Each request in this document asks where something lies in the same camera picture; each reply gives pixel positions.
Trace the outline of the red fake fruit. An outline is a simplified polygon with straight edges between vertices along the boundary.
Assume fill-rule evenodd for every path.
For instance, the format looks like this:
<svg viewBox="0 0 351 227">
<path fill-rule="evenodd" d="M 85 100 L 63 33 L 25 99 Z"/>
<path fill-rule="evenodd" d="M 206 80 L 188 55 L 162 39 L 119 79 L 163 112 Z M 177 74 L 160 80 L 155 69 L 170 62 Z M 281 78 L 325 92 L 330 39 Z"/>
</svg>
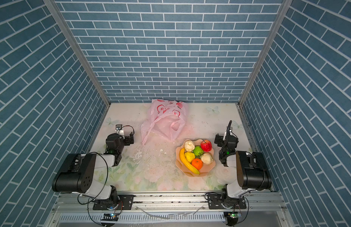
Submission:
<svg viewBox="0 0 351 227">
<path fill-rule="evenodd" d="M 204 152 L 210 152 L 212 150 L 212 143 L 209 140 L 203 140 L 200 146 Z"/>
</svg>

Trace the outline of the beige fake fruit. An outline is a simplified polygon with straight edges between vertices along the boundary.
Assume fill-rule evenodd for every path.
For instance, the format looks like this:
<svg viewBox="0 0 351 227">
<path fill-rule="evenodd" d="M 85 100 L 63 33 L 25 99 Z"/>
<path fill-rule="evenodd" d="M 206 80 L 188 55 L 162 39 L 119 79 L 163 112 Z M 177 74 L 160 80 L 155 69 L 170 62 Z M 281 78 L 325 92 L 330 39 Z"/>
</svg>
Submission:
<svg viewBox="0 0 351 227">
<path fill-rule="evenodd" d="M 205 165 L 210 165 L 214 161 L 214 159 L 210 153 L 204 153 L 203 155 L 201 155 L 201 161 Z"/>
<path fill-rule="evenodd" d="M 195 149 L 195 143 L 191 140 L 186 140 L 184 142 L 184 149 L 186 152 L 193 152 Z"/>
</svg>

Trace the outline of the green fake fruit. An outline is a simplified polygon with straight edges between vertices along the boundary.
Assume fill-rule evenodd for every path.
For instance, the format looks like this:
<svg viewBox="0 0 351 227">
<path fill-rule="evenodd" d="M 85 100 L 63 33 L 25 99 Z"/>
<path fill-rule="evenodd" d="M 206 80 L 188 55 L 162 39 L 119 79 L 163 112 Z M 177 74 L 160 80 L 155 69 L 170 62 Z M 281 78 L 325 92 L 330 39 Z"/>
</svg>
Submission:
<svg viewBox="0 0 351 227">
<path fill-rule="evenodd" d="M 195 149 L 193 150 L 193 154 L 195 155 L 196 158 L 200 158 L 204 154 L 204 151 L 201 148 L 201 146 L 196 146 Z"/>
</svg>

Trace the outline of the orange fake fruit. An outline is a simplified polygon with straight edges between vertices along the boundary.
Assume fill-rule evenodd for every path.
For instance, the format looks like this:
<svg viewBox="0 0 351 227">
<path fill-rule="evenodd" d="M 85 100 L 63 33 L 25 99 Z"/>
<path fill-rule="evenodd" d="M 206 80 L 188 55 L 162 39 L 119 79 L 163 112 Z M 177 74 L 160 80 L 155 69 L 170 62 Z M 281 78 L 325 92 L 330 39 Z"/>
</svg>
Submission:
<svg viewBox="0 0 351 227">
<path fill-rule="evenodd" d="M 203 162 L 201 159 L 195 158 L 192 162 L 191 165 L 195 167 L 197 170 L 200 170 L 203 167 Z"/>
</svg>

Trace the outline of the yellow fake banana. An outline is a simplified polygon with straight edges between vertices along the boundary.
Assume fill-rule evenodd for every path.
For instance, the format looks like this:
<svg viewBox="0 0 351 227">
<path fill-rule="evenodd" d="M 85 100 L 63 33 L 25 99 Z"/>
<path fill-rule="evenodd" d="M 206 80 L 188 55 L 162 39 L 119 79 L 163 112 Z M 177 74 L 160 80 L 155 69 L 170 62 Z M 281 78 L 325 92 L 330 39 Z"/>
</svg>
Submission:
<svg viewBox="0 0 351 227">
<path fill-rule="evenodd" d="M 180 151 L 179 151 L 179 158 L 181 160 L 181 162 L 191 171 L 193 172 L 194 174 L 197 174 L 199 175 L 200 172 L 197 168 L 195 168 L 186 158 L 185 154 L 191 154 L 191 157 L 192 158 L 195 158 L 195 155 L 192 153 L 192 152 L 185 152 L 185 149 L 182 148 Z"/>
</svg>

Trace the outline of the pink plastic bag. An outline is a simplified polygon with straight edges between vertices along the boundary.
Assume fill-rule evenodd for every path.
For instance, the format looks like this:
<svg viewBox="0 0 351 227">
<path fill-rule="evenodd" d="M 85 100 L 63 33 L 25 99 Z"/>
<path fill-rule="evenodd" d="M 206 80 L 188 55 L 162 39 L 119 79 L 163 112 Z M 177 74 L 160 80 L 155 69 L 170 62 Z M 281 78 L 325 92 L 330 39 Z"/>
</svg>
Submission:
<svg viewBox="0 0 351 227">
<path fill-rule="evenodd" d="M 183 101 L 154 99 L 148 110 L 146 120 L 141 125 L 142 144 L 151 133 L 174 141 L 184 128 L 189 105 Z"/>
</svg>

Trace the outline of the yellow fake fruit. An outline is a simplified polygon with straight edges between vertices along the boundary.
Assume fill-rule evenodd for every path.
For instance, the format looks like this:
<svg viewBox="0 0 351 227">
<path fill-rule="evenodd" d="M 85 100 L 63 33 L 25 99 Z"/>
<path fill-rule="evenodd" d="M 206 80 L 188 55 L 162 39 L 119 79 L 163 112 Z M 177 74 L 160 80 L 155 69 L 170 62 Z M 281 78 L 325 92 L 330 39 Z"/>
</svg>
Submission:
<svg viewBox="0 0 351 227">
<path fill-rule="evenodd" d="M 192 152 L 185 152 L 186 160 L 191 163 L 195 159 L 195 154 Z"/>
</svg>

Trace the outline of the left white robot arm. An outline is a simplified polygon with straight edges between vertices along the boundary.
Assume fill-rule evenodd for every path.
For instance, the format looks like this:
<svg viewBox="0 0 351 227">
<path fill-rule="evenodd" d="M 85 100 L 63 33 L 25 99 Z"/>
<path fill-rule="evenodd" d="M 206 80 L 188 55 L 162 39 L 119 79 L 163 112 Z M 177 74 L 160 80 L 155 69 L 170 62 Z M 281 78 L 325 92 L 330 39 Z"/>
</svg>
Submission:
<svg viewBox="0 0 351 227">
<path fill-rule="evenodd" d="M 108 170 L 119 165 L 124 147 L 131 144 L 134 144 L 133 131 L 128 136 L 117 132 L 108 135 L 104 154 L 69 154 L 52 181 L 52 190 L 60 193 L 78 193 L 93 200 L 110 201 L 112 204 L 118 203 L 116 188 L 94 180 L 94 172 L 97 168 Z"/>
</svg>

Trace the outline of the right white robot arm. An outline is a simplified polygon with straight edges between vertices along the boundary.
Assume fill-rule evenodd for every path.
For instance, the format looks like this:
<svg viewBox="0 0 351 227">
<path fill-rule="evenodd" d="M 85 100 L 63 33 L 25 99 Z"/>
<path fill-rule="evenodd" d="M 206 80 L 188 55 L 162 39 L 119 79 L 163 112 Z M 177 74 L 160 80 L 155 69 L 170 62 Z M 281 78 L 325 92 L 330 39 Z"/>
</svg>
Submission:
<svg viewBox="0 0 351 227">
<path fill-rule="evenodd" d="M 272 187 L 270 176 L 264 156 L 260 152 L 247 152 L 236 150 L 238 137 L 230 131 L 221 136 L 215 136 L 219 151 L 219 160 L 225 167 L 236 169 L 236 181 L 226 184 L 222 189 L 223 201 L 240 199 L 252 191 L 262 191 Z"/>
</svg>

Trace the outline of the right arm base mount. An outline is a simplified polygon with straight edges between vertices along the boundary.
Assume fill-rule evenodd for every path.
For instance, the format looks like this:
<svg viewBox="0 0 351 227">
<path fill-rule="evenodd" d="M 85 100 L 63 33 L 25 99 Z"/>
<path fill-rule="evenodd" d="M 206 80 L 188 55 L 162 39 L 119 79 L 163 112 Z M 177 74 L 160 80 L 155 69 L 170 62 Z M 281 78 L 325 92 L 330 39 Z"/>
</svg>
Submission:
<svg viewBox="0 0 351 227">
<path fill-rule="evenodd" d="M 244 199 L 229 198 L 217 193 L 206 193 L 204 195 L 210 210 L 221 209 L 246 209 L 247 205 Z"/>
</svg>

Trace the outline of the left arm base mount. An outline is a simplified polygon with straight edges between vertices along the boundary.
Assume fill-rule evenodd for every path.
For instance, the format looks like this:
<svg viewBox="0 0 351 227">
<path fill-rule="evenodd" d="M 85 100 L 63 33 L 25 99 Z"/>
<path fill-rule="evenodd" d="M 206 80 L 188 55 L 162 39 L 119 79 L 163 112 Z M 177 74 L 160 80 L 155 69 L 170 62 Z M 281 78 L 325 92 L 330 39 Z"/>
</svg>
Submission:
<svg viewBox="0 0 351 227">
<path fill-rule="evenodd" d="M 93 210 L 95 211 L 112 211 L 112 210 L 131 210 L 134 201 L 134 195 L 118 195 L 114 199 L 95 200 Z"/>
</svg>

